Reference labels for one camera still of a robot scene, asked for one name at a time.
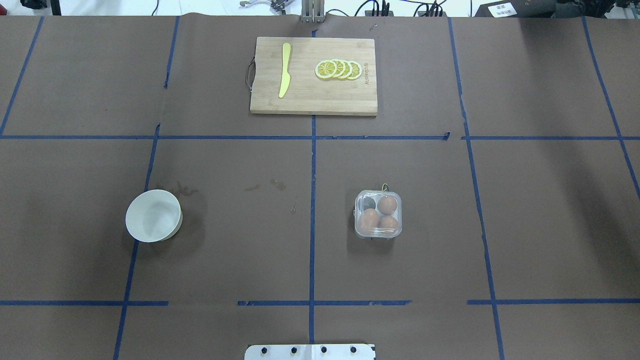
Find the brown egg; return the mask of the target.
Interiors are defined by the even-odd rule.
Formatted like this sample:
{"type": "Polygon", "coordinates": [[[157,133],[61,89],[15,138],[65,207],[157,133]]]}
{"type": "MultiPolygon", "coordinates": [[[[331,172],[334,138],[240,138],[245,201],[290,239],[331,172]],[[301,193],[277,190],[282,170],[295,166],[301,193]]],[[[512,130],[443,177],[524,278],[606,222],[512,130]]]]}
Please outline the brown egg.
{"type": "Polygon", "coordinates": [[[382,234],[392,235],[399,230],[399,223],[392,215],[384,215],[379,219],[377,228],[382,234]]]}
{"type": "Polygon", "coordinates": [[[398,209],[398,200],[395,196],[386,194],[377,201],[377,209],[383,215],[392,215],[398,209]]]}
{"type": "Polygon", "coordinates": [[[378,227],[380,215],[375,208],[367,208],[363,210],[358,220],[358,231],[362,236],[372,235],[375,228],[378,227]]]}

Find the white bowl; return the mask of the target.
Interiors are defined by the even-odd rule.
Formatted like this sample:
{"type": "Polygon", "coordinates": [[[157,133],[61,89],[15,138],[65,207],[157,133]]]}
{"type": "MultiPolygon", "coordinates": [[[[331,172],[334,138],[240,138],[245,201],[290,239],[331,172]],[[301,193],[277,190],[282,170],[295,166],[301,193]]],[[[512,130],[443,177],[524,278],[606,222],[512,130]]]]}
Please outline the white bowl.
{"type": "Polygon", "coordinates": [[[182,226],[183,210],[179,199],[163,189],[139,194],[128,206],[125,227],[142,243],[161,242],[173,237],[182,226]]]}

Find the lemon slice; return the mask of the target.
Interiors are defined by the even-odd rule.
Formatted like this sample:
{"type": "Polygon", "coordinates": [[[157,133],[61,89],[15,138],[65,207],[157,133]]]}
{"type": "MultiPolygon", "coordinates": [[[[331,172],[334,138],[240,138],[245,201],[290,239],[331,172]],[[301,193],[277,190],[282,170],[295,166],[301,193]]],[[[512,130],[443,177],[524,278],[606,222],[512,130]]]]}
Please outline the lemon slice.
{"type": "Polygon", "coordinates": [[[353,66],[350,61],[342,60],[343,70],[338,76],[338,79],[348,79],[353,71],[353,66]]]}
{"type": "Polygon", "coordinates": [[[330,79],[336,75],[338,65],[334,60],[323,60],[316,64],[314,73],[319,79],[330,79]]]}
{"type": "Polygon", "coordinates": [[[341,59],[332,59],[331,61],[335,64],[335,72],[332,75],[332,78],[340,78],[343,73],[345,73],[345,62],[341,59]]]}
{"type": "Polygon", "coordinates": [[[362,66],[358,61],[349,61],[350,73],[346,77],[348,80],[357,80],[362,75],[362,66]]]}

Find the yellow plastic knife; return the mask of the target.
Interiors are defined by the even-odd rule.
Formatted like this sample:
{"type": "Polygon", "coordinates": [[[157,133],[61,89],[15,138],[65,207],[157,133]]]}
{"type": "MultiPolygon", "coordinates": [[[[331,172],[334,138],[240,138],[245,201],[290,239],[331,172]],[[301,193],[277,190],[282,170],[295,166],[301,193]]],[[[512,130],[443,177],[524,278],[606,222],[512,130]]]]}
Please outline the yellow plastic knife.
{"type": "Polygon", "coordinates": [[[281,48],[281,78],[279,84],[278,98],[282,99],[290,88],[291,75],[289,73],[291,57],[291,44],[285,42],[281,48]]]}

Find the clear plastic egg box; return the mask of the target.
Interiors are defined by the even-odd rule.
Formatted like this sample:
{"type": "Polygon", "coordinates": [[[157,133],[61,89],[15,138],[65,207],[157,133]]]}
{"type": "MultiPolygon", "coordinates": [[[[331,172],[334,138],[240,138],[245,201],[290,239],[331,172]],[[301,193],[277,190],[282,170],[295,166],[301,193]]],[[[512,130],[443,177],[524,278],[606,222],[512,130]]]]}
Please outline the clear plastic egg box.
{"type": "Polygon", "coordinates": [[[387,190],[362,190],[354,199],[354,232],[362,239],[395,239],[403,230],[402,198],[387,190]]]}

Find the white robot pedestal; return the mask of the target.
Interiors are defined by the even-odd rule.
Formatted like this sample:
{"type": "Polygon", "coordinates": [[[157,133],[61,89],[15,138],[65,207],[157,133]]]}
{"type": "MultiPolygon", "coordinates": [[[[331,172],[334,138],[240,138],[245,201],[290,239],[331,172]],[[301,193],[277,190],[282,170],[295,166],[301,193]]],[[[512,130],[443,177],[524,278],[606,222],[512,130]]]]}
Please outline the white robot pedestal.
{"type": "Polygon", "coordinates": [[[245,360],[375,360],[374,344],[256,344],[247,347],[245,360]]]}

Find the aluminium frame post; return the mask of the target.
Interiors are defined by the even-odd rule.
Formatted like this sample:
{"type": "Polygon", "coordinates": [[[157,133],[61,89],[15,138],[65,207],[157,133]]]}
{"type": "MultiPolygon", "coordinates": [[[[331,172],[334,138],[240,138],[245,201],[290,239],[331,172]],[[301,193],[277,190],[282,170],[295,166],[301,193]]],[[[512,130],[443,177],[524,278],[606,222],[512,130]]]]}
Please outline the aluminium frame post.
{"type": "Polygon", "coordinates": [[[301,22],[302,23],[323,23],[326,18],[324,0],[302,0],[301,1],[301,22]]]}

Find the bamboo cutting board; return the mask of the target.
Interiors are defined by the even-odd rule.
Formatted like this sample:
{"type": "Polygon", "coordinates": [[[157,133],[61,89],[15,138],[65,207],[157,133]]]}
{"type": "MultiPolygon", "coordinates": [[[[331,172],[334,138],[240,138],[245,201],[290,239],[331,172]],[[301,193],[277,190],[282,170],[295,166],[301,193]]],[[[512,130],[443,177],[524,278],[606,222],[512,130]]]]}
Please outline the bamboo cutting board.
{"type": "Polygon", "coordinates": [[[260,36],[254,52],[251,85],[253,114],[300,116],[362,116],[378,114],[376,43],[370,38],[293,38],[260,36]],[[290,85],[281,86],[282,44],[291,44],[290,85]],[[320,79],[314,69],[323,60],[361,64],[358,79],[320,79]]]}

